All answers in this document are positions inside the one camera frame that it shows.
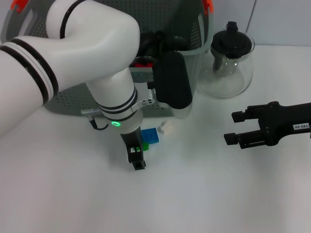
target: blue block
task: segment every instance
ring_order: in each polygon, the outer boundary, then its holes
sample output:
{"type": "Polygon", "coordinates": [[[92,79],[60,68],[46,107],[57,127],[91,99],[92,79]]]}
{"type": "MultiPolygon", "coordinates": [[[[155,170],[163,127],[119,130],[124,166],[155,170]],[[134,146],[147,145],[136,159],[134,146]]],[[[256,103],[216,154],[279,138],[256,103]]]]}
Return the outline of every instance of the blue block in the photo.
{"type": "Polygon", "coordinates": [[[142,130],[141,136],[142,136],[143,142],[148,142],[149,144],[159,142],[159,138],[157,136],[156,128],[142,130]]]}

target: black stripe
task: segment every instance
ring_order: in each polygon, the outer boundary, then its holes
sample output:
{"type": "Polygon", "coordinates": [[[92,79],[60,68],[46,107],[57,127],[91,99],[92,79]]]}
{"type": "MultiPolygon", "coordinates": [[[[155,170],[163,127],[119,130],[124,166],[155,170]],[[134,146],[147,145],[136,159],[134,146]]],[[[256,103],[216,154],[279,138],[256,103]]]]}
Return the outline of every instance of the black stripe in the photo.
{"type": "Polygon", "coordinates": [[[100,105],[99,103],[97,103],[97,105],[100,106],[101,108],[104,108],[104,109],[108,109],[108,110],[117,110],[117,109],[119,109],[119,108],[122,108],[122,107],[126,106],[126,105],[131,101],[131,99],[134,97],[134,95],[136,94],[136,92],[137,92],[137,90],[136,90],[136,88],[134,87],[133,94],[132,94],[132,96],[128,99],[128,101],[125,102],[124,104],[121,104],[121,105],[117,106],[117,107],[105,107],[105,106],[100,105]]]}
{"type": "Polygon", "coordinates": [[[115,112],[111,112],[111,111],[107,111],[107,110],[105,110],[105,109],[102,109],[101,108],[101,106],[98,104],[98,107],[100,108],[100,110],[102,110],[104,113],[109,113],[109,114],[119,114],[119,113],[123,113],[123,112],[125,112],[126,110],[128,110],[129,108],[131,108],[135,103],[136,103],[136,100],[137,100],[137,98],[138,98],[138,93],[137,93],[137,90],[135,91],[135,97],[134,97],[134,99],[133,99],[133,101],[126,107],[126,108],[124,108],[124,109],[121,109],[121,110],[119,110],[119,111],[115,111],[115,112]]]}
{"type": "Polygon", "coordinates": [[[106,117],[105,115],[104,115],[104,117],[107,118],[110,121],[125,121],[125,120],[128,120],[129,118],[131,118],[132,116],[134,116],[136,112],[137,111],[133,112],[131,115],[129,115],[128,117],[123,118],[123,119],[110,119],[110,118],[106,117]]]}
{"type": "Polygon", "coordinates": [[[63,21],[62,21],[62,25],[60,26],[60,38],[63,39],[65,38],[65,30],[66,30],[66,24],[67,21],[69,19],[70,14],[72,13],[72,11],[76,8],[77,5],[79,5],[80,3],[84,2],[85,0],[78,0],[76,1],[73,5],[71,5],[69,7],[69,9],[66,11],[63,21]]]}
{"type": "Polygon", "coordinates": [[[58,94],[58,90],[59,90],[56,76],[55,76],[53,70],[51,69],[51,67],[49,66],[49,64],[41,56],[41,54],[38,53],[32,46],[30,46],[25,41],[22,41],[20,39],[14,38],[14,39],[10,40],[10,42],[15,43],[15,44],[21,46],[22,48],[24,48],[25,50],[27,50],[27,52],[30,53],[39,62],[39,64],[42,66],[42,68],[47,73],[47,75],[48,75],[48,77],[52,83],[52,86],[53,86],[54,96],[56,96],[58,94]]]}
{"type": "Polygon", "coordinates": [[[28,73],[32,76],[34,79],[35,83],[38,85],[42,98],[43,98],[43,104],[45,104],[49,100],[49,94],[48,90],[41,79],[40,75],[38,72],[35,70],[35,68],[17,51],[14,49],[7,47],[7,46],[0,46],[0,50],[3,52],[6,52],[7,54],[11,55],[13,58],[15,58],[25,69],[28,71],[28,73]]]}

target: label sticker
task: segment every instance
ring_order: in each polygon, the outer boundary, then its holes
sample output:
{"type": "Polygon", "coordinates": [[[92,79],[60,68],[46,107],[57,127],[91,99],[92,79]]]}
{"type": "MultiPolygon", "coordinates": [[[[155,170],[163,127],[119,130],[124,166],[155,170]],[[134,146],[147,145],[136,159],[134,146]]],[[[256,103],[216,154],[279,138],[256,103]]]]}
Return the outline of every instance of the label sticker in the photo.
{"type": "Polygon", "coordinates": [[[293,125],[293,128],[294,128],[294,130],[309,129],[310,125],[309,125],[309,123],[298,124],[298,125],[293,125]]]}

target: cable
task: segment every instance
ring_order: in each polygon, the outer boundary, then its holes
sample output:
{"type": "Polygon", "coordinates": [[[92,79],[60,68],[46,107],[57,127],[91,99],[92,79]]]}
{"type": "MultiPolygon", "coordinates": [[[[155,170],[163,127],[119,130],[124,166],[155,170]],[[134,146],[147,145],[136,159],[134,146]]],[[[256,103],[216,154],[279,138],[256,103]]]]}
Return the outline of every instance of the cable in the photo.
{"type": "Polygon", "coordinates": [[[89,121],[89,122],[91,123],[91,125],[93,126],[93,129],[95,129],[95,130],[102,131],[102,130],[107,129],[108,126],[109,126],[108,124],[106,124],[105,127],[103,127],[103,128],[98,128],[98,127],[97,127],[97,124],[96,124],[96,121],[95,121],[95,119],[94,119],[93,116],[88,116],[87,118],[88,118],[88,121],[89,121]]]}

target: green block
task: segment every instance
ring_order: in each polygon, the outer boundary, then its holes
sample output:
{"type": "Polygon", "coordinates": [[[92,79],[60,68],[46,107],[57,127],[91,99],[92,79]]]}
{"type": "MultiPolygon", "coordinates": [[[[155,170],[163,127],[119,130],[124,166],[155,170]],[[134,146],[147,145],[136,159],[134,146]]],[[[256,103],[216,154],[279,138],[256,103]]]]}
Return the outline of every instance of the green block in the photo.
{"type": "Polygon", "coordinates": [[[142,147],[143,147],[143,150],[144,150],[144,151],[149,150],[149,143],[148,143],[148,142],[143,142],[143,143],[142,143],[142,147]]]}

